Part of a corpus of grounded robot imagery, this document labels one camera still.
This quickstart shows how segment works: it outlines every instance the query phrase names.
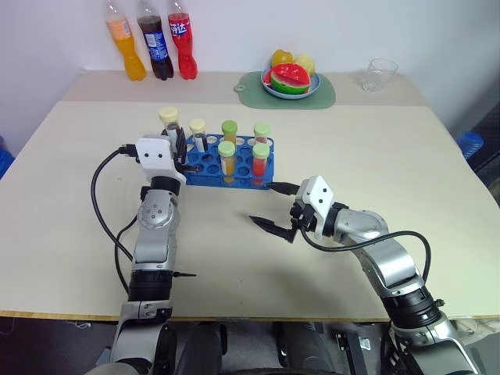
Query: test tube cap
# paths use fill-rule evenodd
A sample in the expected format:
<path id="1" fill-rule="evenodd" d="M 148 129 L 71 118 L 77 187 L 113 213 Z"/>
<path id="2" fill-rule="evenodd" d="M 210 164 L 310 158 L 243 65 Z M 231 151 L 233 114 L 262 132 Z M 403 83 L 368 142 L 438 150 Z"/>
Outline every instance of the test tube cap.
<path id="1" fill-rule="evenodd" d="M 193 134 L 203 133 L 205 131 L 205 121 L 202 119 L 193 119 L 189 123 L 189 129 L 191 129 Z"/>
<path id="2" fill-rule="evenodd" d="M 223 158 L 229 158 L 236 152 L 236 146 L 231 141 L 224 141 L 219 143 L 219 155 Z"/>
<path id="3" fill-rule="evenodd" d="M 270 131 L 271 126 L 263 121 L 255 123 L 255 125 L 253 126 L 253 132 L 255 133 L 256 137 L 267 137 Z"/>
<path id="4" fill-rule="evenodd" d="M 226 120 L 222 123 L 222 132 L 227 135 L 234 135 L 238 132 L 238 124 L 233 120 Z"/>
<path id="5" fill-rule="evenodd" d="M 265 143 L 255 143 L 252 148 L 252 155 L 256 159 L 266 159 L 269 156 L 270 147 Z"/>
<path id="6" fill-rule="evenodd" d="M 179 111 L 175 107 L 163 107 L 158 111 L 158 117 L 164 123 L 174 123 L 179 119 Z"/>

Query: table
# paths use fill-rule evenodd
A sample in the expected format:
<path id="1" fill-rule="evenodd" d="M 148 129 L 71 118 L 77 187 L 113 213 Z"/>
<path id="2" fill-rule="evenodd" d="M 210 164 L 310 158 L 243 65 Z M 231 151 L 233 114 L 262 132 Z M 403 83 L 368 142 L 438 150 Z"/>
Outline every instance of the table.
<path id="1" fill-rule="evenodd" d="M 244 107 L 220 88 L 236 84 L 237 73 L 207 73 L 185 86 L 143 82 L 154 98 L 122 76 L 80 77 L 0 181 L 0 316 L 117 319 L 126 295 L 112 242 L 91 207 L 91 175 L 119 145 L 160 132 L 157 110 L 172 102 L 185 127 L 198 117 L 218 132 L 233 119 L 246 135 L 255 121 L 269 121 L 275 181 L 299 184 L 320 174 L 337 202 L 381 214 L 392 231 L 419 231 L 433 249 L 428 288 L 446 301 L 448 316 L 500 314 L 500 210 L 404 78 L 371 96 L 349 75 L 331 74 L 333 107 L 266 111 Z M 213 87 L 216 95 L 207 95 Z M 141 168 L 124 156 L 102 172 L 98 201 L 115 233 L 136 213 L 144 184 Z M 173 282 L 174 319 L 386 320 L 354 255 L 322 253 L 300 237 L 290 245 L 248 218 L 287 226 L 291 203 L 272 191 L 183 188 L 176 266 L 198 276 Z M 132 249 L 136 236 L 135 227 L 123 243 Z M 422 269 L 422 245 L 399 241 Z M 128 274 L 124 258 L 122 264 Z"/>

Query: test tube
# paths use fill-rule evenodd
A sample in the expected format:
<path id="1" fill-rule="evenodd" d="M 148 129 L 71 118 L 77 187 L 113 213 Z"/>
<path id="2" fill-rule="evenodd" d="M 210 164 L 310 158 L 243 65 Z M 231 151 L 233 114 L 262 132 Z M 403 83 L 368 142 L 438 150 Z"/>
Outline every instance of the test tube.
<path id="1" fill-rule="evenodd" d="M 222 123 L 222 132 L 224 140 L 233 142 L 236 145 L 236 133 L 238 132 L 238 124 L 233 120 L 226 120 Z"/>
<path id="2" fill-rule="evenodd" d="M 158 117 L 165 126 L 166 135 L 169 136 L 172 152 L 177 152 L 177 137 L 180 134 L 179 111 L 175 107 L 163 107 L 158 111 Z"/>
<path id="3" fill-rule="evenodd" d="M 234 173 L 234 153 L 236 152 L 236 145 L 231 141 L 222 141 L 219 143 L 220 164 L 224 174 L 231 175 Z M 224 177 L 224 181 L 232 184 L 233 177 Z"/>
<path id="4" fill-rule="evenodd" d="M 189 128 L 193 133 L 196 149 L 199 152 L 207 152 L 209 143 L 206 140 L 205 121 L 202 119 L 194 119 L 189 123 Z"/>
<path id="5" fill-rule="evenodd" d="M 253 127 L 253 132 L 255 134 L 255 143 L 267 143 L 267 136 L 271 131 L 271 127 L 268 123 L 260 122 L 255 123 Z"/>
<path id="6" fill-rule="evenodd" d="M 270 147 L 267 143 L 255 143 L 252 148 L 253 162 L 252 172 L 255 177 L 262 177 L 266 174 L 267 158 L 269 157 Z M 262 185 L 262 179 L 254 179 L 255 185 Z"/>

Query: orange soda bottle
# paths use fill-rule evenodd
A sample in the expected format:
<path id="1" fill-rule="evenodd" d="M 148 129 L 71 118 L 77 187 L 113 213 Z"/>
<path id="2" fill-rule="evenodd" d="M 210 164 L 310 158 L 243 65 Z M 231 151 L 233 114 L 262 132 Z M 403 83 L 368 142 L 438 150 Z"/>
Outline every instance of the orange soda bottle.
<path id="1" fill-rule="evenodd" d="M 146 69 L 135 52 L 134 36 L 130 25 L 113 0 L 105 0 L 105 19 L 112 39 L 123 55 L 123 64 L 128 77 L 131 80 L 143 80 L 146 77 Z"/>

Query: blue plate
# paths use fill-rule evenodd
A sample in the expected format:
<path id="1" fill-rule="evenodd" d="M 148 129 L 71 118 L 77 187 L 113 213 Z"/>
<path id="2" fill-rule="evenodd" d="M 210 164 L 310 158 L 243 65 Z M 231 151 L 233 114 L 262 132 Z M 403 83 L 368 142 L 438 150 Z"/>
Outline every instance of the blue plate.
<path id="1" fill-rule="evenodd" d="M 316 90 L 320 87 L 320 84 L 321 84 L 320 75 L 317 74 L 317 73 L 314 73 L 311 76 L 311 86 L 309 87 L 309 92 L 306 92 L 305 94 L 298 94 L 298 95 L 283 94 L 281 92 L 273 90 L 273 88 L 271 86 L 267 86 L 266 84 L 264 84 L 264 77 L 266 76 L 266 74 L 268 74 L 268 72 L 270 70 L 271 70 L 271 68 L 267 68 L 266 70 L 264 70 L 262 72 L 261 76 L 260 76 L 260 80 L 262 82 L 262 85 L 266 89 L 266 91 L 269 92 L 270 94 L 274 95 L 274 96 L 277 96 L 278 98 L 282 98 L 282 99 L 302 99 L 302 98 L 307 98 L 308 96 L 314 94 L 316 92 Z"/>

